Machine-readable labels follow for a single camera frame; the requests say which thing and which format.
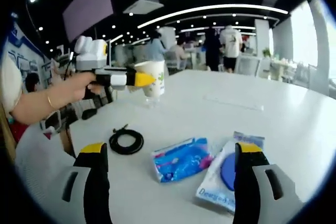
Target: white wall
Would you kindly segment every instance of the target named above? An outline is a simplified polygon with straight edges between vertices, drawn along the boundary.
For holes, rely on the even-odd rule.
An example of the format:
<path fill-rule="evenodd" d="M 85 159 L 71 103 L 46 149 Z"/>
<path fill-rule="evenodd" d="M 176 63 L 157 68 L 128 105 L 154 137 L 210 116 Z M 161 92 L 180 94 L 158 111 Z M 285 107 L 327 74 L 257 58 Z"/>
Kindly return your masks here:
<path fill-rule="evenodd" d="M 262 51 L 269 47 L 269 22 L 268 20 L 255 19 L 257 34 L 257 56 L 263 57 Z"/>
<path fill-rule="evenodd" d="M 45 75 L 42 65 L 45 64 L 46 57 L 33 45 L 33 43 L 24 35 L 19 26 L 15 23 L 8 38 L 8 55 L 20 69 L 23 81 L 30 72 L 36 72 L 39 75 L 43 88 Z"/>
<path fill-rule="evenodd" d="M 274 55 L 293 59 L 293 31 L 290 18 L 273 28 Z"/>

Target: office desk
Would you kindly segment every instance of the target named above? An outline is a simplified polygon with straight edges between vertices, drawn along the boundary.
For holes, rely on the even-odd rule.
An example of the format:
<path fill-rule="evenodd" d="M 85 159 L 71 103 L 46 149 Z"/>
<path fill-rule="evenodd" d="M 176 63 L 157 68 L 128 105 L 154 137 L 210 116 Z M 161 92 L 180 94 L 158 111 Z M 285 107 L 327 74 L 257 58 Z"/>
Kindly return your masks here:
<path fill-rule="evenodd" d="M 318 189 L 333 159 L 336 128 L 330 118 L 336 101 L 302 87 L 185 70 L 166 79 L 158 107 L 148 109 L 144 100 L 142 90 L 124 94 L 70 126 L 76 154 L 90 143 L 108 142 L 113 128 L 127 123 L 144 137 L 143 149 L 134 155 L 119 155 L 108 146 L 113 223 L 232 223 L 224 210 L 195 200 L 206 171 L 177 183 L 156 180 L 151 152 L 189 137 L 207 137 L 216 152 L 234 131 L 264 136 L 266 156 L 296 183 L 303 201 Z"/>

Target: blue plastic package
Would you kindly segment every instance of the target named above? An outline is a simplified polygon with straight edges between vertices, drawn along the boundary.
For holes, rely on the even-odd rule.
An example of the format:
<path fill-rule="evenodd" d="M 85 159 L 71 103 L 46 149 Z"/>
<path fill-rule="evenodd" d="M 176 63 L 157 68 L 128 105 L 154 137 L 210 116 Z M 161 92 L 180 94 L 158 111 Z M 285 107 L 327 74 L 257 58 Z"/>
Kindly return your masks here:
<path fill-rule="evenodd" d="M 178 181 L 207 169 L 212 161 L 206 138 L 191 138 L 152 153 L 160 182 Z"/>

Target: person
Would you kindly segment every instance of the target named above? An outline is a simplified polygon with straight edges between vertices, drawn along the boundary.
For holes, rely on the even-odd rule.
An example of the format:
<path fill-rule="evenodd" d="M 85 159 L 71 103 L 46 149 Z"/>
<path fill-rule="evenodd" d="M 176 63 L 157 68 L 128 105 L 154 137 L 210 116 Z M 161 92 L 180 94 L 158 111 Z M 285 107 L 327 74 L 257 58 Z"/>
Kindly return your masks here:
<path fill-rule="evenodd" d="M 62 76 L 59 70 L 59 63 L 55 60 L 57 57 L 58 55 L 54 55 L 50 60 L 51 61 L 50 71 L 51 71 L 51 84 L 52 85 L 56 85 L 62 82 Z"/>
<path fill-rule="evenodd" d="M 172 46 L 169 51 L 174 52 L 176 55 L 177 62 L 179 64 L 178 69 L 184 69 L 186 65 L 186 60 L 188 55 L 183 49 L 184 40 L 182 38 L 177 39 L 176 45 Z"/>
<path fill-rule="evenodd" d="M 206 65 L 211 68 L 211 71 L 218 71 L 220 48 L 222 46 L 211 27 L 205 33 L 204 47 L 206 50 Z"/>
<path fill-rule="evenodd" d="M 40 78 L 37 73 L 29 73 L 25 79 L 26 90 L 28 93 L 37 91 Z"/>
<path fill-rule="evenodd" d="M 219 40 L 225 47 L 224 68 L 227 72 L 232 73 L 235 70 L 237 57 L 243 46 L 242 35 L 229 25 L 220 32 Z"/>
<path fill-rule="evenodd" d="M 96 76 L 84 72 L 68 78 L 45 90 L 31 93 L 22 92 L 22 77 L 14 62 L 4 53 L 1 66 L 2 104 L 7 114 L 18 122 L 34 124 L 63 106 L 79 101 L 85 96 L 88 87 L 94 93 L 100 92 L 100 86 L 90 84 Z"/>
<path fill-rule="evenodd" d="M 151 35 L 151 39 L 146 46 L 147 60 L 162 61 L 163 55 L 167 50 L 163 47 L 160 40 L 161 34 L 158 31 L 154 31 Z"/>

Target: black cable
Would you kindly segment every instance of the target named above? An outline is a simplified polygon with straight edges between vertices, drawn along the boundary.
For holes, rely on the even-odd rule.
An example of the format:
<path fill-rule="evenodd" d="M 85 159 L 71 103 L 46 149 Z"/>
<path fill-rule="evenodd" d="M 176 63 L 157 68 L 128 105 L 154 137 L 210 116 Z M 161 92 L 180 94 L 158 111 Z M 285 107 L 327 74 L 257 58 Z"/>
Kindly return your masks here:
<path fill-rule="evenodd" d="M 137 131 L 127 130 L 126 129 L 127 126 L 128 126 L 128 124 L 126 124 L 120 130 L 114 129 L 113 130 L 114 134 L 109 139 L 111 149 L 113 151 L 117 152 L 118 154 L 121 154 L 121 155 L 134 154 L 134 153 L 138 152 L 139 150 L 141 150 L 141 148 L 143 146 L 143 136 Z M 132 144 L 130 146 L 127 146 L 127 147 L 121 146 L 118 143 L 118 138 L 122 135 L 133 136 L 135 138 L 134 144 Z"/>
<path fill-rule="evenodd" d="M 69 66 L 70 66 L 71 62 L 72 62 L 72 60 L 69 60 L 67 69 L 65 70 L 64 81 L 65 81 L 65 79 L 67 78 L 67 73 L 68 73 L 68 69 L 69 69 Z"/>

